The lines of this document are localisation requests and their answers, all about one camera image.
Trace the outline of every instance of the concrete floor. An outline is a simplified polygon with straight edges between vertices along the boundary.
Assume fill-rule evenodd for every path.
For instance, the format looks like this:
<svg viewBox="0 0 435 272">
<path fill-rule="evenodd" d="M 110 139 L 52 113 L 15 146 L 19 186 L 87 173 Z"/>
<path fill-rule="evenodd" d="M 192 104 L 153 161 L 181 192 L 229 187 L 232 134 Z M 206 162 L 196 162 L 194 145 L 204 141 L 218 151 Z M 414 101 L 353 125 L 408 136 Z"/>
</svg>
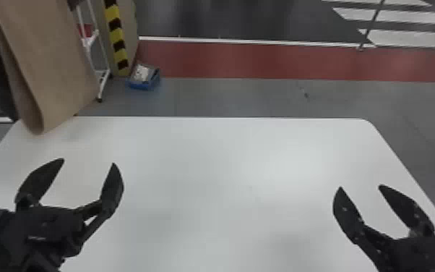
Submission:
<svg viewBox="0 0 435 272">
<path fill-rule="evenodd" d="M 141 92 L 115 79 L 103 95 L 80 115 L 368 119 L 435 203 L 435 83 L 166 78 Z"/>
</svg>

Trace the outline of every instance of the cardboard sheet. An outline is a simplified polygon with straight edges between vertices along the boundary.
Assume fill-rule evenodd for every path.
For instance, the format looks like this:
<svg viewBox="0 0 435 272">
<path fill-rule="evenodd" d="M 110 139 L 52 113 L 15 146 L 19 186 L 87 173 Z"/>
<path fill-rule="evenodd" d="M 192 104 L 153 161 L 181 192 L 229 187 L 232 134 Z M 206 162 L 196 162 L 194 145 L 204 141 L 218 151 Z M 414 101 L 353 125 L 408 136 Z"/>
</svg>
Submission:
<svg viewBox="0 0 435 272">
<path fill-rule="evenodd" d="M 35 134 L 59 126 L 98 94 L 65 0 L 0 1 L 0 52 L 19 115 Z"/>
</svg>

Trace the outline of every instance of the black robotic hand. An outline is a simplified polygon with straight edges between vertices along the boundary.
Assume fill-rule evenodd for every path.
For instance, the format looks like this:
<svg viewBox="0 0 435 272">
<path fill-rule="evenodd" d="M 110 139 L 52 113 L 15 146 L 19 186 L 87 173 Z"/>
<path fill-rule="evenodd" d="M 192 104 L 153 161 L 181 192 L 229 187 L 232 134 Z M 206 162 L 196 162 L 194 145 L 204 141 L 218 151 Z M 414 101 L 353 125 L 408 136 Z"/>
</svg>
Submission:
<svg viewBox="0 0 435 272">
<path fill-rule="evenodd" d="M 379 272 L 435 272 L 435 226 L 418 204 L 406 195 L 379 186 L 391 209 L 410 229 L 393 239 L 367 226 L 342 188 L 334 197 L 333 212 L 349 240 L 358 245 Z"/>
<path fill-rule="evenodd" d="M 41 205 L 63 163 L 60 158 L 34 170 L 19 188 L 15 212 L 0 209 L 0 272 L 59 271 L 118 207 L 124 186 L 115 164 L 99 200 L 76 209 Z"/>
</svg>

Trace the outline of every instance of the yellow and black striped post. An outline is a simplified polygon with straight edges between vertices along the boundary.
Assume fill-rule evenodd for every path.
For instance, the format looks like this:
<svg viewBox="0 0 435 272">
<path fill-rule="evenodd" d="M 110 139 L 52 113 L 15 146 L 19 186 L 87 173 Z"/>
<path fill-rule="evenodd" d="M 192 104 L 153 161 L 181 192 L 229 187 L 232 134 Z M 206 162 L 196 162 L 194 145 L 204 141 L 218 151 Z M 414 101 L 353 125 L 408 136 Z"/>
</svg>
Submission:
<svg viewBox="0 0 435 272">
<path fill-rule="evenodd" d="M 126 52 L 123 28 L 121 27 L 120 9 L 116 0 L 104 0 L 105 18 L 110 30 L 110 42 L 113 45 L 113 57 L 118 67 L 119 76 L 130 74 L 128 53 Z"/>
</svg>

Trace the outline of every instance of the table surface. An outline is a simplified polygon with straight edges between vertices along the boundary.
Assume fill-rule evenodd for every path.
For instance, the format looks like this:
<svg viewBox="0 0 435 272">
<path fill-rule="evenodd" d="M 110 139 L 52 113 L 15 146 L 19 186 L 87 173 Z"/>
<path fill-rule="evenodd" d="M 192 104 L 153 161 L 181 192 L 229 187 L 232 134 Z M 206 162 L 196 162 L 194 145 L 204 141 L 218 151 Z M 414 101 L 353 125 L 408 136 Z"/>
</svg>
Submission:
<svg viewBox="0 0 435 272">
<path fill-rule="evenodd" d="M 343 186 L 366 223 L 407 229 L 377 187 L 435 207 L 359 119 L 76 117 L 44 136 L 16 123 L 0 143 L 0 208 L 24 178 L 65 158 L 42 199 L 95 200 L 112 162 L 125 192 L 113 218 L 62 271 L 375 271 L 332 215 Z"/>
</svg>

